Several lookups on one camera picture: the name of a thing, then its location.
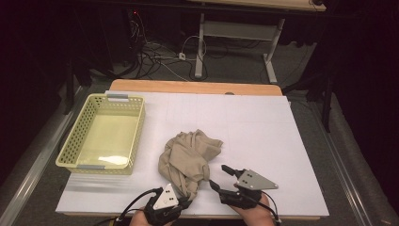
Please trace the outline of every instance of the yellow plastic basket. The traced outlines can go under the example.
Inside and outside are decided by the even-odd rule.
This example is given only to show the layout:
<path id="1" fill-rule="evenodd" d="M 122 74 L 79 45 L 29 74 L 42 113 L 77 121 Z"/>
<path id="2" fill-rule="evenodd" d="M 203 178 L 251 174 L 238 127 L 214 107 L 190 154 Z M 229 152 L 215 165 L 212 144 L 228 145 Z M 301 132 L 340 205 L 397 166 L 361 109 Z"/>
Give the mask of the yellow plastic basket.
<path id="1" fill-rule="evenodd" d="M 144 117 L 143 97 L 89 95 L 56 165 L 71 172 L 132 174 Z"/>

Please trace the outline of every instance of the triangular metal plate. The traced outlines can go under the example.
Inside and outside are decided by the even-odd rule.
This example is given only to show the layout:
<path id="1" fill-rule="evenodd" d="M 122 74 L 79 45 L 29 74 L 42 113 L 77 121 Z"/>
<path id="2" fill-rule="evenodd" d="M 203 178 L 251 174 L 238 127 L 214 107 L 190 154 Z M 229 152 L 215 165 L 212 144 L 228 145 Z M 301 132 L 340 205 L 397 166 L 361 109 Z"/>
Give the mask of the triangular metal plate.
<path id="1" fill-rule="evenodd" d="M 159 196 L 159 199 L 155 202 L 153 209 L 164 209 L 177 204 L 179 204 L 179 201 L 177 200 L 173 187 L 171 184 L 167 184 L 167 186 L 164 188 L 164 191 Z"/>
<path id="2" fill-rule="evenodd" d="M 238 178 L 237 185 L 249 190 L 264 190 L 264 189 L 277 189 L 279 186 L 262 177 L 257 172 L 246 169 L 244 173 Z"/>

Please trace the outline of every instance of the hand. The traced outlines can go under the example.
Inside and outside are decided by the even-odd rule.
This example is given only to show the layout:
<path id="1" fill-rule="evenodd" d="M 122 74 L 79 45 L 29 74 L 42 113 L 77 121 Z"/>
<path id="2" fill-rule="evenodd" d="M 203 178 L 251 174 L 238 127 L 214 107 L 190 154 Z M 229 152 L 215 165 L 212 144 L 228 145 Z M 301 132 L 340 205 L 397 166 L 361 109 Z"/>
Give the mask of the hand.
<path id="1" fill-rule="evenodd" d="M 142 210 L 144 210 L 144 207 L 141 207 L 140 210 L 135 211 L 129 226 L 151 226 L 149 222 L 147 222 L 146 215 Z M 167 223 L 165 226 L 170 226 L 172 223 L 173 221 Z"/>
<path id="2" fill-rule="evenodd" d="M 269 200 L 263 193 L 260 202 L 269 206 Z M 241 215 L 247 226 L 274 226 L 270 211 L 260 205 L 256 205 L 256 207 L 246 210 L 235 206 L 230 207 Z"/>

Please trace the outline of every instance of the crumpled cloth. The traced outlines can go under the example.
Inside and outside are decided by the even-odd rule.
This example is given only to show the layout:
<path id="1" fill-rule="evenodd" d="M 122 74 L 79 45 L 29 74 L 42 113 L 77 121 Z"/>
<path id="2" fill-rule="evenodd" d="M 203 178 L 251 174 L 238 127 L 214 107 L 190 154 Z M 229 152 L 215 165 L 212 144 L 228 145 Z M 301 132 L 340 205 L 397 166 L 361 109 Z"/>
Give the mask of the crumpled cloth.
<path id="1" fill-rule="evenodd" d="M 165 145 L 159 156 L 158 170 L 181 194 L 192 201 L 201 180 L 208 181 L 208 162 L 220 154 L 223 142 L 207 137 L 201 130 L 181 132 Z"/>

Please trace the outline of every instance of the gray carpet floor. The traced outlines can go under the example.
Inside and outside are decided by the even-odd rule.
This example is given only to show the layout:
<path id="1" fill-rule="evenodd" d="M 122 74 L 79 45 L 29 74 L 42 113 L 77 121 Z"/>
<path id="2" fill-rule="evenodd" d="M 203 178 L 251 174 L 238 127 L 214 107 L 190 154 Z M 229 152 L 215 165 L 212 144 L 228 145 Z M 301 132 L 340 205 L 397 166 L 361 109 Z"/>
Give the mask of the gray carpet floor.
<path id="1" fill-rule="evenodd" d="M 207 71 L 204 76 L 207 76 L 207 78 L 204 82 L 268 83 L 262 59 L 262 54 L 267 50 L 267 43 L 261 42 L 254 47 L 247 48 L 243 47 L 248 46 L 247 41 L 230 41 L 228 42 L 228 46 L 230 47 L 228 51 L 225 47 L 217 44 L 216 40 L 209 40 L 207 44 L 207 56 L 204 59 Z M 195 57 L 194 48 L 190 48 L 187 45 L 184 49 L 188 58 Z M 294 45 L 288 45 L 278 47 L 273 57 L 273 65 L 279 85 L 282 88 L 298 80 L 313 49 L 314 46 L 296 48 Z M 165 48 L 160 48 L 156 51 L 164 57 L 170 57 L 171 55 L 170 50 Z M 193 76 L 194 74 L 194 63 L 192 62 L 192 65 L 187 62 L 173 63 L 168 64 L 168 68 L 161 66 L 156 73 L 142 79 L 182 80 L 175 73 L 186 80 L 191 80 L 189 75 Z M 109 88 L 110 82 L 110 80 L 103 76 L 93 75 L 93 85 L 88 88 L 88 94 L 104 92 Z M 293 91 L 287 96 L 292 102 L 291 108 L 295 116 L 295 121 L 317 180 L 323 191 L 330 216 L 316 221 L 286 219 L 282 225 L 360 225 L 348 200 L 347 193 L 343 189 L 342 181 L 338 176 L 330 153 L 330 147 L 319 126 L 319 119 L 315 117 L 315 115 L 320 115 L 320 113 L 315 112 L 310 103 L 306 101 L 304 97 L 305 93 L 304 91 Z M 361 151 L 353 139 L 350 128 L 347 126 L 341 114 L 339 103 L 335 98 L 333 98 L 331 107 L 331 133 L 329 135 L 336 145 L 350 177 L 359 190 L 359 196 L 363 201 L 372 225 L 399 225 L 398 217 L 388 205 L 378 182 L 362 158 Z M 46 145 L 48 137 L 59 126 L 64 109 L 65 106 L 61 104 L 58 111 L 43 127 L 29 149 L 26 150 L 24 156 L 6 182 L 0 187 L 1 213 L 6 210 L 8 203 L 29 171 L 30 166 L 32 166 L 33 161 Z M 55 212 L 58 200 L 70 175 L 66 169 L 55 165 L 56 155 L 57 150 L 54 151 L 44 173 L 41 175 L 41 179 L 18 216 L 15 225 L 89 226 L 105 219 L 97 217 L 69 217 Z M 174 225 L 209 225 L 210 223 L 210 220 L 179 219 Z"/>

